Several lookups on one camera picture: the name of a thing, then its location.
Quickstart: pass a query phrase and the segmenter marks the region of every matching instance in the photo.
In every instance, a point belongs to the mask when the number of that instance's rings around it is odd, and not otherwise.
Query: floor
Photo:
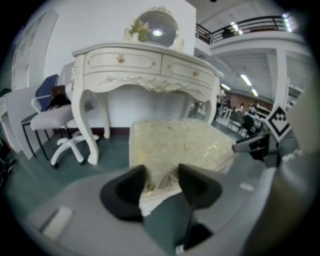
[[[189,118],[203,120],[204,115],[191,111]],[[220,117],[218,121],[214,120],[212,125],[229,135],[235,141],[243,139],[240,134],[236,133],[235,129],[231,130],[227,128],[225,123],[225,119]],[[49,156],[52,156],[57,148],[56,141],[59,138],[60,136],[55,135],[50,142],[44,145],[45,151]],[[81,142],[78,144],[78,147],[86,159],[89,155],[88,146],[85,142]],[[36,153],[36,158],[33,157],[30,160],[23,153],[19,153],[17,155],[18,163],[16,170],[11,175],[4,191],[4,195],[16,217],[25,218],[37,206],[52,198],[73,181],[88,176],[113,172],[129,166],[128,135],[116,135],[108,140],[102,138],[98,141],[98,148],[100,157],[97,166],[92,166],[87,162],[83,166],[80,166],[69,149],[58,160],[59,168],[57,170],[51,168],[50,163],[44,158],[40,150]],[[246,173],[242,174],[255,181],[260,176],[260,173],[250,170],[250,168],[248,168]],[[169,225],[168,229],[160,227],[160,230],[166,230],[166,234],[163,234],[162,232],[155,232],[155,227],[158,225],[157,223],[163,222],[161,220],[164,220],[164,218],[166,220],[177,220],[180,217],[169,206],[163,206],[158,211],[152,218],[145,219],[146,231],[155,240],[158,240],[168,255],[173,255],[172,237],[178,236],[182,232],[181,229],[175,225]]]

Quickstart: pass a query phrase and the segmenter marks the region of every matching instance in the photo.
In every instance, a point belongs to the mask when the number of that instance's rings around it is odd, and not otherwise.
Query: black railing
[[[246,19],[217,31],[210,32],[203,26],[196,24],[195,36],[207,44],[213,44],[226,38],[262,31],[288,31],[282,16],[263,16]]]

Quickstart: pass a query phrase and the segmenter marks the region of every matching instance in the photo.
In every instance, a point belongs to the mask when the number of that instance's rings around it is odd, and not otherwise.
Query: white office chair
[[[65,93],[68,96],[69,100],[72,101],[72,83],[68,84],[65,87]],[[34,102],[35,101],[33,100],[32,106],[36,111],[38,111],[37,106],[36,104],[34,104]],[[40,112],[31,120],[30,126],[33,131],[44,129],[60,129],[61,127],[65,128],[66,137],[61,138],[57,141],[57,145],[59,147],[54,152],[50,160],[51,166],[54,169],[58,168],[57,160],[60,154],[68,148],[72,149],[75,158],[80,163],[80,165],[83,165],[85,162],[84,157],[77,148],[77,143],[84,141],[85,138],[82,135],[80,135],[79,131],[71,135],[70,131],[66,126],[66,123],[72,120],[73,118],[74,117],[72,114],[71,105],[66,105],[45,112]],[[98,140],[99,137],[97,135],[94,135],[94,139]]]

